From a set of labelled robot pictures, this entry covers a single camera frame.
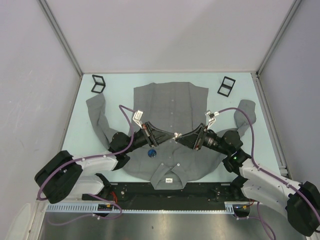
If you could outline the silver crystal brooch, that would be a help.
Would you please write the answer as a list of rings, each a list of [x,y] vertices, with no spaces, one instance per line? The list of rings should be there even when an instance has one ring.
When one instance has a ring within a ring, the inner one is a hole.
[[[176,139],[176,138],[180,137],[181,135],[182,135],[181,133],[175,132],[174,133],[174,138]]]

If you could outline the grey button-up shirt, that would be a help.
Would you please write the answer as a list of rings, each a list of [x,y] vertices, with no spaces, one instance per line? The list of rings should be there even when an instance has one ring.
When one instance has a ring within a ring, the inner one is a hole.
[[[150,83],[136,87],[133,92],[133,106],[135,110],[143,111],[143,124],[151,122],[160,130],[180,134],[205,124],[209,93],[205,87],[189,82]],[[108,150],[112,136],[118,131],[109,126],[104,95],[88,99],[86,105],[92,128]],[[255,108],[255,102],[241,100],[233,116],[235,128],[215,133],[222,136],[228,130],[235,130],[241,139],[257,119]],[[140,127],[134,123],[132,129],[137,132]],[[133,177],[149,181],[155,190],[181,190],[188,182],[213,172],[226,157],[206,147],[192,150],[175,139],[155,147],[157,155],[154,158],[148,157],[150,149],[145,145],[128,153],[129,161],[121,169]]]

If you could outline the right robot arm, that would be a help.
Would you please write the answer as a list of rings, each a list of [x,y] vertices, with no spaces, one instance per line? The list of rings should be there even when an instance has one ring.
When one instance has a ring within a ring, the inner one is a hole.
[[[205,147],[225,155],[223,165],[237,178],[230,188],[231,196],[242,201],[256,200],[282,214],[300,234],[310,237],[320,231],[320,192],[306,181],[291,180],[256,163],[242,150],[243,142],[236,130],[227,130],[222,136],[201,124],[186,133],[175,133],[175,141],[192,150]]]

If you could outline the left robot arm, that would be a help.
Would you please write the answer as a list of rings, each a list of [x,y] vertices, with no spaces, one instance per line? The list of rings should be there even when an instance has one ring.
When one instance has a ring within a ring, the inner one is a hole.
[[[136,132],[116,132],[106,152],[74,157],[67,150],[58,152],[34,177],[39,186],[37,199],[56,204],[68,197],[95,195],[100,200],[110,196],[111,188],[102,177],[103,171],[123,168],[131,153],[145,145],[151,149],[175,138],[150,122],[142,123]]]

